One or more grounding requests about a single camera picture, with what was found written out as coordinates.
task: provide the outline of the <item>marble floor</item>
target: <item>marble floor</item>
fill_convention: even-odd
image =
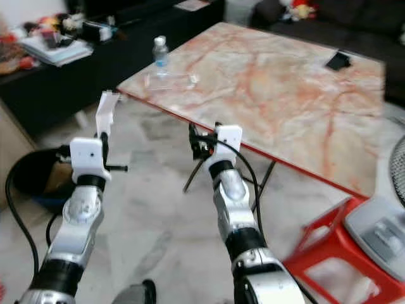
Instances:
[[[88,109],[89,117],[94,109]],[[385,117],[405,116],[405,111],[385,105]],[[94,120],[80,129],[72,120],[38,140],[50,147],[68,143],[75,136],[91,136]],[[127,174],[113,173],[104,194],[105,219],[97,233],[96,247],[77,293],[77,303],[111,303],[124,287],[145,278],[156,281],[158,303],[233,303],[230,262],[216,226],[212,188],[199,172],[187,194],[182,187],[195,163],[185,122],[148,108],[136,101],[116,107],[109,143],[109,162],[127,163]],[[387,162],[396,141],[404,134],[400,125],[384,118],[377,193],[396,200],[390,187]],[[242,152],[259,177],[268,160]],[[309,222],[347,195],[322,182],[277,164],[262,202],[264,229],[276,257],[286,257]],[[40,258],[46,252],[45,228],[50,214],[29,200],[18,210],[38,245]],[[58,220],[51,231],[58,228]],[[324,270],[323,278],[339,278]],[[0,281],[7,289],[4,303],[13,303],[27,288],[32,275],[28,244],[9,211],[0,213]],[[342,284],[334,287],[343,303],[351,292]]]

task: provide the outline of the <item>marble tabletop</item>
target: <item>marble tabletop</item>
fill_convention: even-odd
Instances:
[[[347,193],[375,190],[385,67],[351,54],[325,68],[335,49],[217,23],[170,53],[172,73],[194,73],[193,89],[150,92],[153,65],[118,86],[122,93],[212,129],[243,128],[247,148]]]

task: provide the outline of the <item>plastic water bottle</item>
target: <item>plastic water bottle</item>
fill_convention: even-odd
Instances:
[[[166,46],[166,37],[159,36],[154,39],[153,56],[157,68],[156,75],[164,77],[168,74],[168,48]]]

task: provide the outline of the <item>stuffed toy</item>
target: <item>stuffed toy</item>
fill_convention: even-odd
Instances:
[[[316,18],[316,5],[310,0],[280,0],[280,3],[286,7],[283,16],[285,21],[299,21],[302,19]]]
[[[399,36],[399,42],[400,42],[403,46],[405,46],[405,23],[404,23],[404,25],[402,26],[402,35]]]

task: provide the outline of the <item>red table edge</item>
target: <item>red table edge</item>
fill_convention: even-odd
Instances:
[[[176,118],[178,118],[178,119],[180,119],[180,120],[183,120],[183,121],[186,121],[186,122],[191,122],[191,123],[193,123],[193,124],[198,125],[199,127],[203,128],[203,129],[206,129],[206,130],[211,131],[211,132],[213,131],[213,129],[207,128],[207,127],[204,126],[204,125],[201,125],[201,124],[199,124],[199,123],[193,122],[193,121],[191,121],[191,120],[189,120],[189,119],[187,119],[187,118],[185,118],[185,117],[183,117],[183,116],[180,116],[179,114],[176,114],[176,113],[174,113],[174,112],[172,112],[172,111],[170,111],[170,110],[167,110],[167,109],[165,109],[165,108],[162,108],[161,106],[158,106],[158,105],[156,105],[156,104],[152,104],[152,103],[150,103],[147,99],[140,98],[140,97],[138,97],[138,96],[135,96],[135,95],[133,95],[133,94],[130,94],[130,93],[128,93],[128,92],[125,92],[125,91],[121,90],[120,88],[117,88],[117,91],[120,92],[120,93],[122,93],[122,94],[124,94],[124,95],[127,95],[127,96],[130,96],[130,97],[132,97],[132,98],[135,98],[136,100],[138,100],[138,101],[144,103],[145,105],[148,105],[148,106],[150,106],[150,107],[152,107],[152,108],[155,108],[155,109],[157,109],[157,110],[159,110],[159,111],[161,111],[161,112],[165,112],[165,113],[167,113],[167,114],[169,114],[169,115],[171,115],[171,116],[174,116],[174,117],[176,117]],[[326,179],[326,178],[324,178],[324,177],[322,177],[322,176],[316,175],[316,174],[314,174],[314,173],[312,173],[312,172],[310,172],[310,171],[307,171],[307,170],[305,170],[305,169],[302,169],[302,168],[300,168],[300,167],[297,167],[297,166],[295,166],[295,165],[293,165],[293,164],[291,164],[291,163],[286,162],[285,160],[279,159],[279,158],[277,158],[277,157],[275,157],[275,156],[273,156],[273,155],[270,155],[270,154],[268,154],[268,153],[265,153],[265,152],[263,152],[263,151],[261,151],[261,150],[255,148],[255,147],[249,146],[248,144],[245,144],[245,143],[242,142],[241,146],[244,147],[244,148],[247,148],[248,150],[251,150],[251,151],[253,151],[253,152],[255,152],[255,153],[257,153],[257,154],[259,154],[259,155],[261,155],[261,156],[264,156],[265,158],[269,158],[269,159],[271,159],[271,160],[276,161],[277,163],[281,163],[281,164],[283,164],[283,165],[285,165],[285,166],[287,166],[287,167],[293,168],[294,170],[296,170],[296,171],[298,171],[298,172],[301,172],[301,173],[303,173],[303,174],[305,174],[305,175],[307,175],[307,176],[310,176],[310,177],[312,177],[312,178],[314,178],[314,179],[317,179],[317,180],[319,180],[319,181],[321,181],[321,182],[323,182],[323,183],[325,183],[325,184],[328,184],[329,186],[332,186],[332,187],[334,187],[334,188],[336,188],[336,189],[338,189],[338,190],[341,190],[341,191],[343,191],[343,192],[345,192],[345,193],[347,193],[347,194],[350,194],[350,195],[352,195],[352,196],[354,196],[354,197],[356,197],[356,198],[359,198],[359,199],[361,199],[361,200],[367,200],[367,199],[370,198],[369,196],[365,196],[365,195],[363,195],[363,194],[357,193],[356,191],[353,191],[352,189],[349,189],[349,188],[346,188],[346,187],[341,186],[341,185],[339,185],[339,184],[336,184],[336,183],[334,183],[334,182],[331,182],[330,180],[328,180],[328,179]]]

